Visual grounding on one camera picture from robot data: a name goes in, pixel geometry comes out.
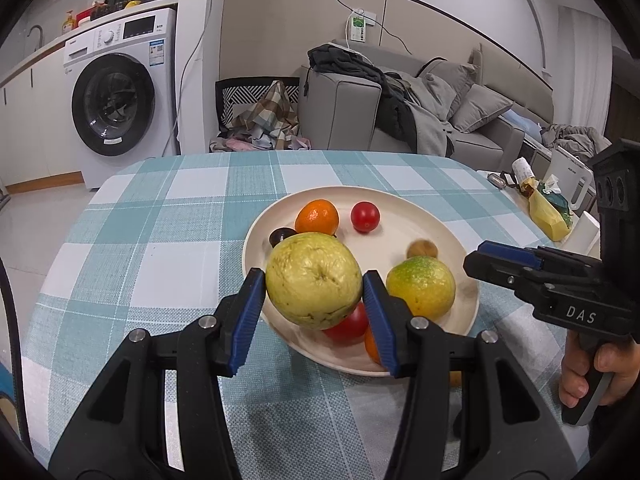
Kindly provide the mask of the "person's right hand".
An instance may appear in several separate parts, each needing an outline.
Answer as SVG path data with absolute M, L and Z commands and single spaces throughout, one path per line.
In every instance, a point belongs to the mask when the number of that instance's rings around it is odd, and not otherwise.
M 601 405 L 612 405 L 623 399 L 638 379 L 639 345 L 633 340 L 618 344 L 609 342 L 591 359 L 580 346 L 578 333 L 570 330 L 566 335 L 559 384 L 560 401 L 568 408 L 574 408 L 588 393 L 586 374 L 591 365 L 603 374 L 613 374 L 611 383 L 600 401 Z

